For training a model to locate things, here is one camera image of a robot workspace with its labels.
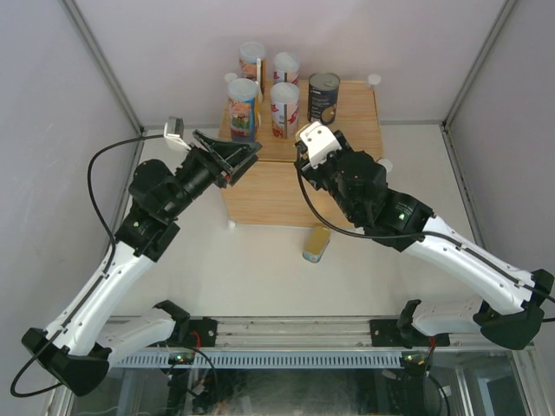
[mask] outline wooden board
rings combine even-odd
[[[324,218],[340,227],[353,227],[327,192],[315,191],[306,181],[304,186]],[[233,188],[222,192],[230,218],[237,223],[299,227],[320,224],[304,201],[292,163],[259,161]]]
[[[297,154],[294,139],[279,139],[271,132],[271,80],[266,82],[266,94],[260,114],[262,124],[258,129],[257,141],[262,144],[258,158],[262,161],[292,162]],[[299,82],[301,90],[299,128],[308,123],[308,81]],[[378,122],[375,93],[364,81],[342,81],[337,100],[336,120],[330,125],[332,131],[341,130],[355,150],[364,150],[374,159],[383,157],[382,133]],[[231,140],[229,128],[229,109],[225,106],[224,116],[219,127],[219,137]]]

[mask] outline white table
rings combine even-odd
[[[414,195],[471,237],[439,127],[385,126],[382,133],[385,157],[394,165],[389,186]],[[174,169],[182,155],[164,140],[149,140],[141,155],[147,159]],[[139,315],[164,299],[196,316],[398,315],[409,299],[472,295],[442,270],[371,241],[333,233],[322,261],[313,264],[301,255],[309,229],[229,229],[227,220],[213,186],[181,214],[180,233],[114,315]]]

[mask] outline perforated metal strip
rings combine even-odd
[[[342,352],[205,352],[216,368],[228,369],[277,369],[277,368],[399,368],[401,352],[356,353]],[[133,354],[118,363],[124,368],[167,368],[170,354],[168,352],[144,352]],[[210,364],[200,354],[196,354],[193,366],[210,368]]]

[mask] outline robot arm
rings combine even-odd
[[[183,137],[180,119],[170,119],[165,136]],[[177,217],[210,185],[225,188],[256,162],[258,143],[211,139],[195,130],[200,146],[188,153],[175,173],[159,160],[140,164],[129,193],[133,203],[115,233],[109,252],[72,303],[44,330],[31,328],[23,345],[41,365],[78,396],[89,393],[115,363],[175,334],[188,334],[189,314],[169,301],[146,315],[103,329],[119,300],[154,263],[180,230]]]
[[[481,301],[429,305],[410,301],[397,327],[408,344],[447,332],[480,330],[491,341],[522,349],[538,333],[553,276],[520,270],[459,235],[418,199],[388,188],[385,168],[355,152],[339,131],[319,122],[297,133],[296,167],[324,189],[355,227],[379,244],[429,261],[470,286]]]

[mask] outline white wall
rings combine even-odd
[[[238,46],[298,52],[302,76],[382,75],[384,120],[443,120],[503,0],[78,0],[144,125],[219,123]]]
[[[106,237],[88,202],[87,163],[134,132],[58,2],[2,2],[0,55],[0,413],[36,415],[44,396],[9,393],[30,358],[21,336],[55,318],[98,264]],[[132,151],[98,163],[94,185],[108,218]],[[18,388],[50,382],[34,364]]]
[[[551,273],[554,19],[552,0],[519,3],[453,125],[454,145],[487,246],[515,265]],[[545,308],[555,315],[553,305]],[[553,385],[554,344],[555,324],[545,324],[536,345]]]

